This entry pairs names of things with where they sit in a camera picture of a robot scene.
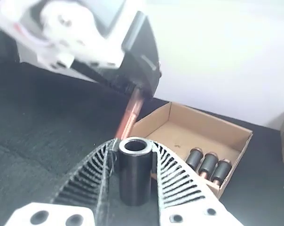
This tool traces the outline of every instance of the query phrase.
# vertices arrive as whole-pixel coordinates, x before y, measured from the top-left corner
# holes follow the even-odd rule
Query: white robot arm
[[[0,29],[48,70],[152,98],[161,76],[143,0],[0,0]]]

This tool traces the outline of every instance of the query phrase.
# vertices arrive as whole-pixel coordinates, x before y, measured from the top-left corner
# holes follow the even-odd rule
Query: black fabric surface
[[[65,173],[111,139],[127,101],[98,84],[28,64],[0,65],[0,225],[14,209],[45,200]],[[145,103],[139,118],[164,103]],[[245,226],[284,226],[279,131],[222,118],[254,132],[222,203]],[[120,202],[115,176],[110,186],[112,224],[158,225],[155,184],[152,200],[139,208]]]

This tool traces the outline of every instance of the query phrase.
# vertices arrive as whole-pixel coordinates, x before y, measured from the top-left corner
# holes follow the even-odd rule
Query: copper tube
[[[199,176],[203,179],[207,179],[207,173],[206,172],[201,172]]]
[[[214,155],[216,158],[218,158],[218,156],[215,152],[209,152],[208,154]]]
[[[228,164],[232,165],[232,163],[229,159],[223,159],[222,161],[227,162]]]
[[[213,183],[214,183],[214,184],[216,184],[216,185],[218,185],[218,186],[220,186],[220,185],[221,185],[221,183],[220,183],[220,181],[219,181],[219,180],[214,180],[214,181],[213,181]]]
[[[131,98],[128,101],[123,118],[117,129],[115,138],[123,140],[130,135],[132,128],[140,113],[143,102],[144,99],[142,97],[141,91],[138,88],[135,88]]]

